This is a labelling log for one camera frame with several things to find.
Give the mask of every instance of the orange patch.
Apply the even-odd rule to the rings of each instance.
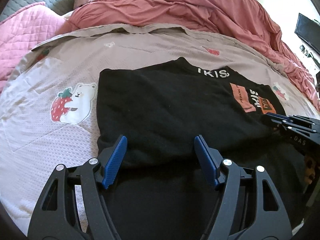
[[[242,106],[243,110],[246,113],[256,111],[256,108],[249,102],[248,93],[245,90],[245,87],[238,86],[232,83],[230,83],[230,85],[231,85],[235,100],[237,100],[237,102]]]
[[[263,114],[266,114],[266,113],[276,114],[276,113],[277,113],[276,110],[275,110],[275,108],[274,108],[273,105],[269,102],[268,99],[259,97],[259,104],[260,104],[260,106],[261,106],[261,110],[262,110]]]

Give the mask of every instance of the blue rubber tip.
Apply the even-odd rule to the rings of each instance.
[[[204,173],[205,180],[210,186],[217,187],[219,185],[218,168],[210,157],[210,148],[204,143],[199,136],[196,136],[194,141],[195,152]]]
[[[127,144],[127,138],[122,136],[106,166],[104,167],[102,186],[105,189],[107,189],[109,185],[113,184],[115,181],[121,162],[124,158],[125,152],[127,151]]]

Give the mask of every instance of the pink comforter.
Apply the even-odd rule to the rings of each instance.
[[[45,2],[21,8],[0,22],[0,93],[13,68],[37,44],[70,31],[66,19]]]
[[[281,41],[280,27],[256,0],[96,0],[75,10],[69,21],[73,29],[113,23],[174,23],[234,37],[282,63],[290,81],[320,111],[312,76]]]

